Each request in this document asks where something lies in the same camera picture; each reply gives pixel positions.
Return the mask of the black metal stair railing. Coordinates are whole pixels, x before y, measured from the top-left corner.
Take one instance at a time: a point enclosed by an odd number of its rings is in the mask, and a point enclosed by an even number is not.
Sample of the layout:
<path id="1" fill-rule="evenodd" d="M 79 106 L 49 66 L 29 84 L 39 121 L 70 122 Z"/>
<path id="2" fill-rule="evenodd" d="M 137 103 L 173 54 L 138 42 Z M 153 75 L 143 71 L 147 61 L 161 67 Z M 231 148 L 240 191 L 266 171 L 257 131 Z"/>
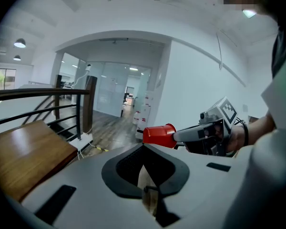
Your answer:
<path id="1" fill-rule="evenodd" d="M 41 120 L 69 142 L 87 138 L 96 83 L 96 77 L 88 76 L 84 90 L 48 85 L 0 90 L 0 133 Z"/>

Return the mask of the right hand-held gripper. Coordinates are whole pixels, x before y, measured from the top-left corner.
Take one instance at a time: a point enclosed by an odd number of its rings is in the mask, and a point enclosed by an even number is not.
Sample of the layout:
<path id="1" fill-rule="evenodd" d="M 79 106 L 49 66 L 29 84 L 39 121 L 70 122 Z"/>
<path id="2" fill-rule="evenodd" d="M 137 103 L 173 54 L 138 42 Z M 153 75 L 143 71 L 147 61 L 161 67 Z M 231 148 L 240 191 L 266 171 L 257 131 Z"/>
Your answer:
<path id="1" fill-rule="evenodd" d="M 227 145 L 238 112 L 224 97 L 207 111 L 200 113 L 199 124 L 173 134 L 176 142 L 182 142 L 191 153 L 233 157 L 236 151 L 228 151 Z"/>

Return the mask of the white wall conduit pipe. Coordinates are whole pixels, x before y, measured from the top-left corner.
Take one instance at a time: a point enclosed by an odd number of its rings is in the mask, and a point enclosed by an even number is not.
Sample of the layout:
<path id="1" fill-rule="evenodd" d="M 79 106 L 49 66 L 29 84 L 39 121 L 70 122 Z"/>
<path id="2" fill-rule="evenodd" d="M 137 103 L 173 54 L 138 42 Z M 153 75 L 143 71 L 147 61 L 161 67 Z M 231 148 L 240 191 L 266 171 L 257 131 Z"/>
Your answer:
<path id="1" fill-rule="evenodd" d="M 199 52 L 199 53 L 201 53 L 201 54 L 207 56 L 207 57 L 210 58 L 210 59 L 212 59 L 212 60 L 215 61 L 216 63 L 221 64 L 221 61 L 220 61 L 218 58 L 216 58 L 215 56 L 213 56 L 212 54 L 208 53 L 207 51 L 203 50 L 203 49 L 200 48 L 200 47 L 197 47 L 197 46 L 195 46 L 195 45 L 192 45 L 192 44 L 190 44 L 190 43 L 188 43 L 188 42 L 186 42 L 186 41 L 180 40 L 180 39 L 178 39 L 178 38 L 172 38 L 172 41 L 175 41 L 175 42 L 178 42 L 178 43 L 180 43 L 180 44 L 183 44 L 183 45 L 185 45 L 185 46 L 187 46 L 187 47 L 190 47 L 190 48 L 196 50 L 197 52 Z M 225 68 L 235 79 L 237 79 L 240 84 L 242 84 L 244 87 L 247 86 L 247 85 L 246 85 L 246 82 L 244 82 L 243 79 L 240 78 L 240 77 L 236 74 L 235 71 L 233 71 L 229 66 L 227 66 L 227 65 L 224 64 L 224 63 L 222 63 L 222 65 L 223 65 L 223 68 Z"/>

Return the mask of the red cup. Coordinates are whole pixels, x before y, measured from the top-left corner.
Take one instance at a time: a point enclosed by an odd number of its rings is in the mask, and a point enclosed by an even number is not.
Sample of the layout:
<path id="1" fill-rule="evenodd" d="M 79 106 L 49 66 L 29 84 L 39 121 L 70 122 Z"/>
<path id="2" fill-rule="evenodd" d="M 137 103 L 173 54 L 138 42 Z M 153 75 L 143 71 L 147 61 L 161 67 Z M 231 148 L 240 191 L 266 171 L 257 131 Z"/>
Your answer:
<path id="1" fill-rule="evenodd" d="M 143 130 L 143 143 L 174 148 L 177 144 L 174 139 L 175 132 L 176 129 L 172 124 L 146 127 Z"/>

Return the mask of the person's dark t-shirt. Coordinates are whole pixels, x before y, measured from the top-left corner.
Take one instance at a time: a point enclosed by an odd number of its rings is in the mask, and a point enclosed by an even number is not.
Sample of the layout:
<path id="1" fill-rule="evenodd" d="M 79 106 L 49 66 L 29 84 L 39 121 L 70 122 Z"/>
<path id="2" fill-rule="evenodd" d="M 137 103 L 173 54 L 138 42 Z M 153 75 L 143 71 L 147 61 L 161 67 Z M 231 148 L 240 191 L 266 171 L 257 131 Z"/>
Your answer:
<path id="1" fill-rule="evenodd" d="M 286 61 L 286 18 L 277 18 L 278 31 L 272 49 L 272 78 L 279 72 Z"/>

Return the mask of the window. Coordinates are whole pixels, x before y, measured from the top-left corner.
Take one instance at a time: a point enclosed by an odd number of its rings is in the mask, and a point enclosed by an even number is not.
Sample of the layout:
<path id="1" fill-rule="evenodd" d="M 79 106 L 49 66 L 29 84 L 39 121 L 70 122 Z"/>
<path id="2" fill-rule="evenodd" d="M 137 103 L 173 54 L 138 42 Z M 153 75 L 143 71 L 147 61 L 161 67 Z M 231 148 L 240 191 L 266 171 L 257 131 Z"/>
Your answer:
<path id="1" fill-rule="evenodd" d="M 16 70 L 0 69 L 0 90 L 10 90 L 15 88 Z"/>

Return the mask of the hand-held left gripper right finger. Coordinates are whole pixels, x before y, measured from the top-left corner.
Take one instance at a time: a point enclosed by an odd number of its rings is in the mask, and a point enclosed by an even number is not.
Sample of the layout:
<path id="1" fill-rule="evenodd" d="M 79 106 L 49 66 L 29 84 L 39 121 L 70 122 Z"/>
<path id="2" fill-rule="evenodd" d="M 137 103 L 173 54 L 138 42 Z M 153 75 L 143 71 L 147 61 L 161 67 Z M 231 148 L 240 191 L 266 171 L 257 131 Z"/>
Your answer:
<path id="1" fill-rule="evenodd" d="M 205 156 L 143 145 L 161 184 L 156 221 L 143 215 L 143 229 L 244 229 L 245 206 L 238 194 L 249 163 L 249 147 L 236 158 Z"/>

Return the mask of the glass partition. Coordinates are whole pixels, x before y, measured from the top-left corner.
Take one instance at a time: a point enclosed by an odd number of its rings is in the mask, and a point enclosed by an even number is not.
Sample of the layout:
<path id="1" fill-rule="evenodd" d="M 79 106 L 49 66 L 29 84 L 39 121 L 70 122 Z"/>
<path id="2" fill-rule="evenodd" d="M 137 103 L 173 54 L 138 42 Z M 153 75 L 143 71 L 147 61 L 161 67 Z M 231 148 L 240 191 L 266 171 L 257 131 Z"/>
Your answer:
<path id="1" fill-rule="evenodd" d="M 139 86 L 147 85 L 151 70 L 137 65 L 115 62 L 93 62 L 91 76 L 97 78 L 93 109 L 120 117 L 127 89 L 138 95 Z"/>

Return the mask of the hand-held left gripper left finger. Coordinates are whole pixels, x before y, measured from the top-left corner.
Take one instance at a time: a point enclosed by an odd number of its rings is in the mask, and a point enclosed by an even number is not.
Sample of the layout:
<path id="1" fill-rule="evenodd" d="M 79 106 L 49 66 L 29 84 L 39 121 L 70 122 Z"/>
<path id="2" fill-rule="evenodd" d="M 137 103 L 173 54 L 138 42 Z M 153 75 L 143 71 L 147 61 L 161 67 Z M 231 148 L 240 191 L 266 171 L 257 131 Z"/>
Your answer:
<path id="1" fill-rule="evenodd" d="M 76 190 L 52 223 L 57 229 L 162 229 L 143 205 L 143 190 L 120 178 L 115 166 L 108 171 L 111 187 L 102 178 L 107 161 L 136 149 L 122 147 L 76 161 L 38 185 L 21 204 L 36 213 L 67 185 Z"/>

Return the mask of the person's right forearm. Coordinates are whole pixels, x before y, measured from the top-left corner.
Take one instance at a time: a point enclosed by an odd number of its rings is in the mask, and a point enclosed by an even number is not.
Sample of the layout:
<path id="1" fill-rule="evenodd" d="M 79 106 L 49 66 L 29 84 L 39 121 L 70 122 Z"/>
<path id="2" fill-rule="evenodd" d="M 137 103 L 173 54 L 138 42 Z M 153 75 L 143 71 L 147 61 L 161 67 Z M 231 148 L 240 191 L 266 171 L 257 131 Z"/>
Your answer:
<path id="1" fill-rule="evenodd" d="M 267 111 L 266 115 L 247 126 L 248 142 L 246 145 L 253 145 L 262 136 L 271 133 L 276 129 L 272 115 Z"/>

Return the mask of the person's right hand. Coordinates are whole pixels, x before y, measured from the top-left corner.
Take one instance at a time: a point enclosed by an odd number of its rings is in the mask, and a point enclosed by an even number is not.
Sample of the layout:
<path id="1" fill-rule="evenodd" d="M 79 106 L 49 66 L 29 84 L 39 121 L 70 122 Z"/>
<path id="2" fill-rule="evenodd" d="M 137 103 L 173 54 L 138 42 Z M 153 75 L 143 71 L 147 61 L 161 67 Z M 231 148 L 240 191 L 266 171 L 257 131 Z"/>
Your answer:
<path id="1" fill-rule="evenodd" d="M 230 137 L 226 145 L 226 151 L 233 152 L 242 148 L 245 144 L 245 131 L 241 126 L 234 125 L 231 129 Z"/>

